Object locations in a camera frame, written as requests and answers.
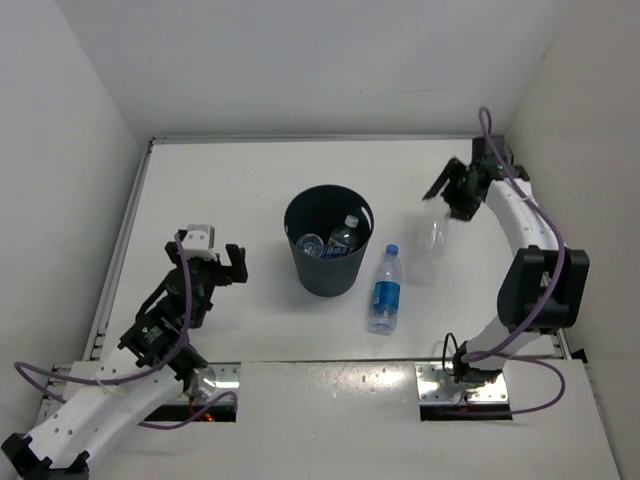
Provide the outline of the clear unlabelled plastic bottle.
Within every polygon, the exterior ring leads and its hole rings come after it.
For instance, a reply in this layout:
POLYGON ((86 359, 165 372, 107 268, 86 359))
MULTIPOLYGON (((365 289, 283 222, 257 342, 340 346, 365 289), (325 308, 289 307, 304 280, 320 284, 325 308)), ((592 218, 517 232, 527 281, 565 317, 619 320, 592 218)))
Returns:
POLYGON ((419 246, 430 257, 441 259, 446 254, 449 209, 443 200, 424 201, 420 220, 419 246))

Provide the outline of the small blue-label plastic bottle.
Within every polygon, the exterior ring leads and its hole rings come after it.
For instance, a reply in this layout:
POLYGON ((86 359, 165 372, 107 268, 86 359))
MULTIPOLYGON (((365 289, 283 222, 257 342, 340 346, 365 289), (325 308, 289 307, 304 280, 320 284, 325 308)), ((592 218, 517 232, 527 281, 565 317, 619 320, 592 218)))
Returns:
POLYGON ((319 235, 307 233, 297 239, 296 248, 310 257, 322 258, 325 244, 319 235))

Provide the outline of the blue-cap blue-label water bottle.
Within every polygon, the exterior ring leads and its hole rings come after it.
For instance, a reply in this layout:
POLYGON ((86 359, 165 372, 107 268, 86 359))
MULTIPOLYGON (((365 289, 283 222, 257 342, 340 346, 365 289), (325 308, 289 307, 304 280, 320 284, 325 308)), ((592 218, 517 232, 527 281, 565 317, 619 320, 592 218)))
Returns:
POLYGON ((369 331, 389 336, 397 326, 401 292, 402 266, 397 245, 386 246, 374 280, 369 331))

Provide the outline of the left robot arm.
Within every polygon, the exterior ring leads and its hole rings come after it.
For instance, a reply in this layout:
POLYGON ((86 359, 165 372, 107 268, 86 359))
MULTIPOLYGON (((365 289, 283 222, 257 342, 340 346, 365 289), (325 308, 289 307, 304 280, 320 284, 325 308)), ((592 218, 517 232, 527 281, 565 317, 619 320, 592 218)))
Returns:
POLYGON ((175 239, 165 246, 174 264, 143 302, 133 325, 94 376, 77 378, 78 389, 47 420, 13 433, 1 450, 22 479, 86 479, 132 428, 179 396, 189 401, 191 423, 222 400, 236 403, 235 388, 219 386, 215 370, 190 344, 218 287, 248 279, 244 248, 228 244, 229 264, 211 250, 187 251, 175 239))

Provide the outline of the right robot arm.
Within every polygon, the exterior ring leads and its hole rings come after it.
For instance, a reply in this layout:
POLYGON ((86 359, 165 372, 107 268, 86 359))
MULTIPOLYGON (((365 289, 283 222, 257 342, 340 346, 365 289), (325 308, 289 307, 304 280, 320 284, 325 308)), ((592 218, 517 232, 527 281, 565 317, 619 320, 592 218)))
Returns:
POLYGON ((573 326, 589 271, 587 253, 566 245, 534 199, 526 170, 504 154, 503 137, 474 138, 470 162, 451 158, 423 197, 441 197, 448 217, 463 222, 486 205, 513 255, 496 316, 455 349, 450 374, 457 383, 489 382, 525 346, 573 326))

